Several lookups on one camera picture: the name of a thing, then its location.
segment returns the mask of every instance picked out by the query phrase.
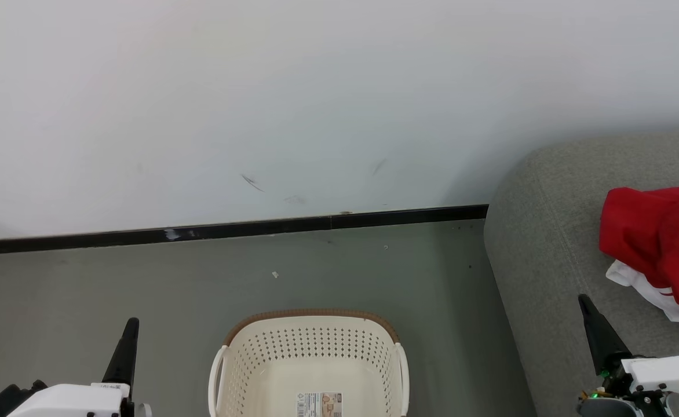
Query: clothes pile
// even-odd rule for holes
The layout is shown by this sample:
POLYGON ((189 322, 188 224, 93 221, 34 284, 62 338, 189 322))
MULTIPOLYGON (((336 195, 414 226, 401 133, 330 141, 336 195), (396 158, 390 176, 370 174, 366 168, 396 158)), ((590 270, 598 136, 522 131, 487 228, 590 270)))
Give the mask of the clothes pile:
POLYGON ((679 187, 607 193, 600 250, 616 259, 607 278, 633 287, 679 321, 679 187))

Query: red clothing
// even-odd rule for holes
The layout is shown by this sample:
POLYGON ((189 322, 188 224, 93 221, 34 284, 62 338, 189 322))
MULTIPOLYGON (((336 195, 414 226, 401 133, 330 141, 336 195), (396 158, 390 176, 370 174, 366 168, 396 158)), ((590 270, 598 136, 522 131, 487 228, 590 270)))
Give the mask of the red clothing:
POLYGON ((600 250, 673 290, 679 304, 679 187, 615 188, 602 207, 600 250))

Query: baseboard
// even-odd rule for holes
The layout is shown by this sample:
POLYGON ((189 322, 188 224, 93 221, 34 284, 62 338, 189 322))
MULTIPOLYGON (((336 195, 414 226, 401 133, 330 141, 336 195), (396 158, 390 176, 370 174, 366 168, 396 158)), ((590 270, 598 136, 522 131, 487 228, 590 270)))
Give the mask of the baseboard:
POLYGON ((421 210, 380 211, 339 214, 275 221, 240 222, 239 224, 192 225, 171 229, 128 230, 122 232, 28 237, 0 240, 0 254, 25 251, 50 251, 69 248, 143 245, 146 243, 183 242, 221 239, 223 237, 275 235, 312 230, 350 229, 376 225, 416 224, 483 219, 488 205, 425 208, 421 210))

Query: white plastic basket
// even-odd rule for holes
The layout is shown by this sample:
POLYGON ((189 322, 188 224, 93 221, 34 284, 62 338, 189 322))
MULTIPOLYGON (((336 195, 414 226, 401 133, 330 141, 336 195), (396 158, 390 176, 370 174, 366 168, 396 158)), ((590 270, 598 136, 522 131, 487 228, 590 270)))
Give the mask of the white plastic basket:
POLYGON ((208 381, 211 417, 311 417, 312 409, 402 417, 408 404, 408 364, 393 327, 351 310, 249 317, 226 337, 208 381))

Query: gray sofa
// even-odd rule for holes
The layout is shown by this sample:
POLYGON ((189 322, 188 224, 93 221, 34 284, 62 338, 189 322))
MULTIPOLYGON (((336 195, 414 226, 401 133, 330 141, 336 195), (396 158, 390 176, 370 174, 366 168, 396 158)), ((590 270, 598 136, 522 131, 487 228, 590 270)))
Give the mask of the gray sofa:
POLYGON ((544 148, 504 179, 488 209, 486 251, 540 417, 575 415, 594 376, 577 295, 591 296, 634 354, 679 354, 679 324, 605 277, 600 212, 611 188, 679 185, 679 133, 544 148))

